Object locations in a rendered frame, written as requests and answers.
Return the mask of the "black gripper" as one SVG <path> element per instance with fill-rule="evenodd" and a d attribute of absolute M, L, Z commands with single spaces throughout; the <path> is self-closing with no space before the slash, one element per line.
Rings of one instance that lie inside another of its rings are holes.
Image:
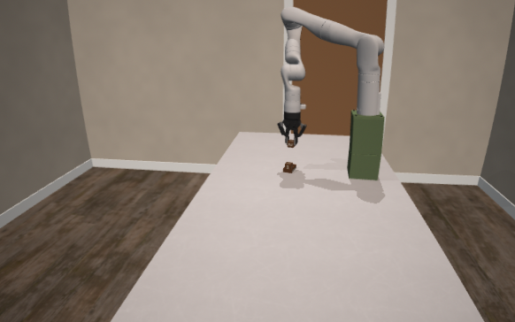
<path fill-rule="evenodd" d="M 297 145 L 298 137 L 301 137 L 301 135 L 303 134 L 304 129 L 306 128 L 306 125 L 304 125 L 304 124 L 302 124 L 302 122 L 300 122 L 301 121 L 300 117 L 301 117 L 301 112 L 295 112 L 295 113 L 284 112 L 284 120 L 277 124 L 278 128 L 281 131 L 281 135 L 285 136 L 285 143 L 287 145 L 288 145 L 288 140 L 289 140 L 288 134 L 289 134 L 290 130 L 293 130 L 294 137 L 295 137 L 294 138 L 294 146 L 296 146 Z M 283 124 L 286 127 L 286 133 L 285 133 L 285 130 L 283 128 Z M 301 128 L 302 128 L 300 133 L 298 133 L 299 126 L 301 126 Z"/>

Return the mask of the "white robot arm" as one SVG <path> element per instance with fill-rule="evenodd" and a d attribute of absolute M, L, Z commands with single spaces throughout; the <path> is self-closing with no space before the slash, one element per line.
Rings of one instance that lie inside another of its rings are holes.
<path fill-rule="evenodd" d="M 281 12 L 281 19 L 287 30 L 285 60 L 289 65 L 281 68 L 285 89 L 285 112 L 300 112 L 306 109 L 301 104 L 301 89 L 289 81 L 301 81 L 305 69 L 301 60 L 300 38 L 302 27 L 306 27 L 319 39 L 350 46 L 357 49 L 357 114 L 380 115 L 380 67 L 378 56 L 384 51 L 384 42 L 377 35 L 358 32 L 329 19 L 310 14 L 296 7 L 287 7 Z M 360 38 L 361 37 L 361 38 Z M 379 51 L 379 52 L 378 52 Z"/>

